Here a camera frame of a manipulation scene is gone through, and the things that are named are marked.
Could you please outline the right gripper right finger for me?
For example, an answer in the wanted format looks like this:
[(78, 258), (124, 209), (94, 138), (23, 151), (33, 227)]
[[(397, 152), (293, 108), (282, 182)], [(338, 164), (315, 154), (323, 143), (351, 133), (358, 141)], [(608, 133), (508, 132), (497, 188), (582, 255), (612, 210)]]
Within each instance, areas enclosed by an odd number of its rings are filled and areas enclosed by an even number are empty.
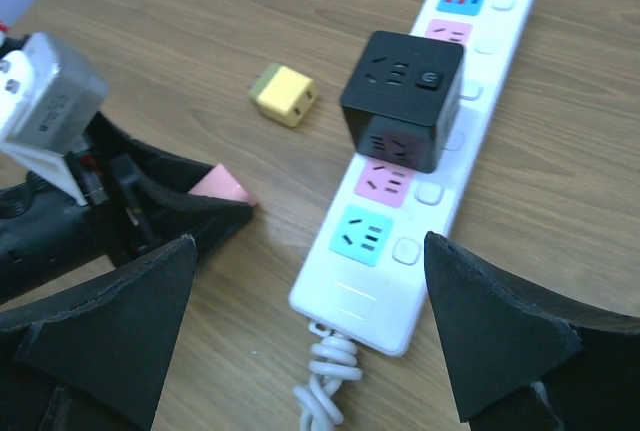
[(639, 320), (525, 280), (437, 234), (426, 285), (473, 430), (636, 430)]

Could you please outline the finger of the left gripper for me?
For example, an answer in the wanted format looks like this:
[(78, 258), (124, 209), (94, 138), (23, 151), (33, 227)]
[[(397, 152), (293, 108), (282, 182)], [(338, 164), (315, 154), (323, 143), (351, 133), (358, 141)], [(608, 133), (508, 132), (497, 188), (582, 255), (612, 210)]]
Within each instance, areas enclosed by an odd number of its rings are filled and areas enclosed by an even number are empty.
[(192, 189), (215, 167), (119, 136), (119, 192), (126, 201), (219, 201)]
[(253, 207), (245, 202), (190, 194), (146, 196), (142, 209), (140, 225), (150, 232), (153, 247), (189, 235), (195, 242), (198, 263), (206, 261), (253, 218)]

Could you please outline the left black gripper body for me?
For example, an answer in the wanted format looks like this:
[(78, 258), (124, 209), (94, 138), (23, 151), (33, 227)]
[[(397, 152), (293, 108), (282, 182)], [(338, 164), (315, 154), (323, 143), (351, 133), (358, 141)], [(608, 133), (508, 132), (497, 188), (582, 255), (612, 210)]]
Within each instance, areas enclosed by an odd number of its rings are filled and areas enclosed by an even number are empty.
[(99, 113), (83, 135), (89, 151), (67, 163), (80, 177), (98, 179), (106, 199), (81, 206), (29, 171), (1, 190), (1, 299), (10, 301), (96, 258), (124, 264), (150, 249), (140, 229), (148, 220), (125, 196), (114, 160), (132, 158), (132, 139)]

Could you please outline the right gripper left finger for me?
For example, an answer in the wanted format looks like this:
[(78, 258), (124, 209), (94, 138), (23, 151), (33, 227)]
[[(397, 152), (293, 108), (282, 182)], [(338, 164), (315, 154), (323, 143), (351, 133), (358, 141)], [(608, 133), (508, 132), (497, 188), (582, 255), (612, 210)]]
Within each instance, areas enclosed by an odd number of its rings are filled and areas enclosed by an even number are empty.
[(2, 429), (150, 429), (196, 267), (184, 236), (2, 312)]

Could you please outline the pink plug adapter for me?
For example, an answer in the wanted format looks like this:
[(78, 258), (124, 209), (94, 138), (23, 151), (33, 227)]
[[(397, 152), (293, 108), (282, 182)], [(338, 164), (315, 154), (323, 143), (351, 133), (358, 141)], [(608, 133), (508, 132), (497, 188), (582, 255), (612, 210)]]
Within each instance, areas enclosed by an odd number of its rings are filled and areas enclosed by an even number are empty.
[(250, 206), (257, 204), (255, 197), (240, 184), (223, 164), (214, 166), (189, 190), (189, 194), (244, 202)]

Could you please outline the yellow plug adapter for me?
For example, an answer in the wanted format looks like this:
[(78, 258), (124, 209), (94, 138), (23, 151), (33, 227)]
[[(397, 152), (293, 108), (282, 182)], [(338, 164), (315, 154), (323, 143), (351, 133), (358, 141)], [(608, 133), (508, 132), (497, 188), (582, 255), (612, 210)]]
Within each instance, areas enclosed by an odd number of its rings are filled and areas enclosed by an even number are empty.
[(272, 62), (251, 86), (248, 97), (263, 116), (295, 128), (319, 98), (319, 91), (310, 77)]

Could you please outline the white power strip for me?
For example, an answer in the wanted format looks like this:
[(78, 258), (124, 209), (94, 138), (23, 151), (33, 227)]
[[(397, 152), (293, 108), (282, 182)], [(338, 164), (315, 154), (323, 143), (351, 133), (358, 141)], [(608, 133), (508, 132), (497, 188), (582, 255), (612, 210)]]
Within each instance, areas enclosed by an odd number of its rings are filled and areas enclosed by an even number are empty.
[(535, 0), (424, 0), (407, 33), (464, 45), (460, 109), (436, 170), (356, 151), (289, 294), (319, 326), (406, 352), (427, 288), (424, 239), (448, 235)]

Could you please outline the black cube socket adapter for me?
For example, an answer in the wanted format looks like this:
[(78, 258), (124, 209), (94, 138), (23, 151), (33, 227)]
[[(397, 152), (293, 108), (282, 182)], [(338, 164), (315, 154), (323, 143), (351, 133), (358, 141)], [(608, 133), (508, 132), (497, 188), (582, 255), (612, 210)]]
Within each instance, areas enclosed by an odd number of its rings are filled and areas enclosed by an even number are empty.
[(465, 51), (456, 42), (373, 32), (339, 100), (355, 151), (434, 172), (460, 109)]

